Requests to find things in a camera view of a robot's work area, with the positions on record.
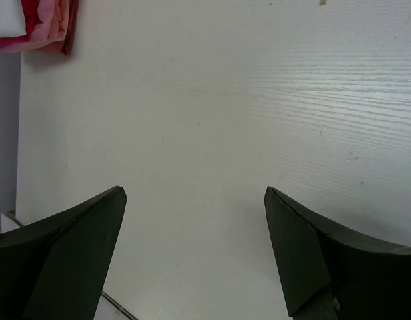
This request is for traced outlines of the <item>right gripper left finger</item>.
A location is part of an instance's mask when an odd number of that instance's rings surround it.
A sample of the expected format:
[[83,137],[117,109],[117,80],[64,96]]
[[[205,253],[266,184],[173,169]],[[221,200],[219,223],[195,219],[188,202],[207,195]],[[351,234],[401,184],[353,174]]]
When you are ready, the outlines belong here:
[[0,234],[0,319],[93,319],[126,203],[115,186]]

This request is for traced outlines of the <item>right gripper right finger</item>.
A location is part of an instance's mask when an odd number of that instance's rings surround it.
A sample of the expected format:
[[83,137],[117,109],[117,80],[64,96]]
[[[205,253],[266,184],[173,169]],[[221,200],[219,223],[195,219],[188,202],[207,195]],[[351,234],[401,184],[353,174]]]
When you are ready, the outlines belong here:
[[268,187],[266,221],[293,319],[411,319],[411,247],[371,237]]

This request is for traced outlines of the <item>white t shirt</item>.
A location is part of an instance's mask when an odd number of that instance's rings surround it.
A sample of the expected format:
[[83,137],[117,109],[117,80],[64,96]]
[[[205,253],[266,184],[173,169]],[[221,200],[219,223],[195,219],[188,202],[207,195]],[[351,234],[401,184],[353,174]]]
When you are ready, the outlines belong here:
[[0,0],[0,38],[26,35],[25,16],[20,0]]

